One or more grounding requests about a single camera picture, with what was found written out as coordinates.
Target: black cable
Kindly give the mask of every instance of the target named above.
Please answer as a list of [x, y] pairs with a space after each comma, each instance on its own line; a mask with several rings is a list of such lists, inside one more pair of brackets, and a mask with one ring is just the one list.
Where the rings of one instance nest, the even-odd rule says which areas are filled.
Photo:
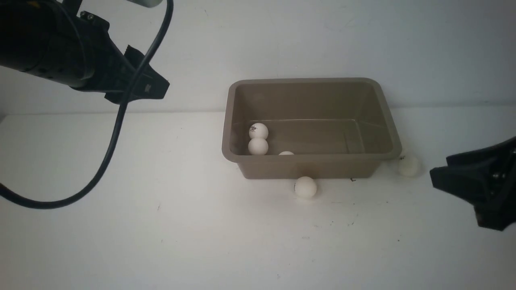
[[9, 188], [5, 187], [3, 184], [0, 183], [0, 196], [4, 197], [5, 199], [29, 208], [39, 208], [42, 210], [47, 210], [51, 208], [59, 208], [64, 207], [67, 205], [70, 205], [79, 199], [83, 198], [86, 194], [88, 194], [94, 187], [97, 185], [99, 180], [104, 175], [104, 172], [106, 172], [107, 166], [109, 165], [109, 162], [111, 161], [111, 158], [113, 157], [113, 152], [115, 151], [115, 147], [117, 146], [118, 137], [120, 135], [120, 130], [122, 129], [122, 122], [124, 120], [125, 111], [127, 110], [127, 104], [129, 103], [129, 98], [131, 97], [131, 93], [133, 92], [134, 87], [136, 86], [136, 83], [138, 82], [138, 79], [142, 75], [143, 70], [145, 67], [149, 64], [152, 57], [156, 53], [159, 45], [163, 41], [163, 38], [165, 37], [165, 34], [167, 33], [168, 27], [170, 26], [170, 20], [172, 19], [172, 12], [174, 11], [174, 1], [173, 0], [167, 0], [167, 8], [165, 11], [165, 17], [163, 19], [163, 22], [161, 24], [161, 27], [159, 28], [159, 31], [156, 35], [156, 38], [152, 42], [151, 46], [149, 47], [149, 50], [143, 57], [143, 60], [141, 61], [140, 65], [136, 69], [136, 72], [134, 73], [133, 77], [131, 78], [131, 81], [129, 82], [129, 85], [124, 92], [124, 95], [122, 97], [122, 103], [120, 104], [120, 107], [118, 109], [117, 119], [115, 121], [115, 127], [113, 129], [113, 134], [111, 135], [111, 141], [109, 142], [109, 146], [106, 151], [106, 155], [104, 156], [104, 160], [102, 160], [102, 163], [99, 166], [98, 171], [96, 172], [95, 176], [91, 179], [91, 181], [78, 193], [62, 199], [58, 201], [35, 201], [32, 199], [24, 198], [18, 194], [15, 194], [13, 191], [11, 191]]

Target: plastic bin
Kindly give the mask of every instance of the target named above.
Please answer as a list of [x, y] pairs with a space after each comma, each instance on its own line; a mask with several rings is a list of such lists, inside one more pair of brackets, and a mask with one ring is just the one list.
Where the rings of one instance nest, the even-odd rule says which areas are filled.
[[[269, 129], [267, 155], [247, 149], [257, 122]], [[222, 153], [248, 179], [367, 178], [401, 143], [372, 79], [255, 79], [229, 89]]]

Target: black plastic part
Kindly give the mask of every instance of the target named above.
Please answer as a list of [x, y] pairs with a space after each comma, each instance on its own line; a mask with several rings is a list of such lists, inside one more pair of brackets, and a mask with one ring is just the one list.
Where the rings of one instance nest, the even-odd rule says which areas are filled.
[[516, 221], [516, 137], [446, 161], [430, 170], [433, 186], [472, 204], [480, 227], [503, 231]]
[[[138, 67], [143, 60], [143, 53], [128, 45], [125, 50], [124, 57], [129, 61], [131, 66], [135, 68]], [[141, 99], [163, 99], [169, 86], [170, 84], [166, 79], [153, 70], [151, 66], [146, 66], [129, 101]], [[105, 98], [112, 103], [120, 104], [122, 96], [123, 93], [107, 93]]]
[[63, 6], [68, 9], [71, 15], [77, 15], [83, 0], [63, 0]]

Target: white backdrop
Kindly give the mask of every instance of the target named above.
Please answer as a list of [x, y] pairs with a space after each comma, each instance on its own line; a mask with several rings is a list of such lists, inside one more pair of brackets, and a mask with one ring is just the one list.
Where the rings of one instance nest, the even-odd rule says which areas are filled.
[[[248, 78], [365, 76], [389, 103], [516, 103], [516, 4], [512, 0], [177, 0], [152, 61], [171, 86], [132, 111], [223, 110], [228, 87]], [[84, 0], [111, 23], [124, 51], [146, 51], [164, 15], [124, 0]], [[7, 114], [106, 112], [100, 93], [0, 68]]]

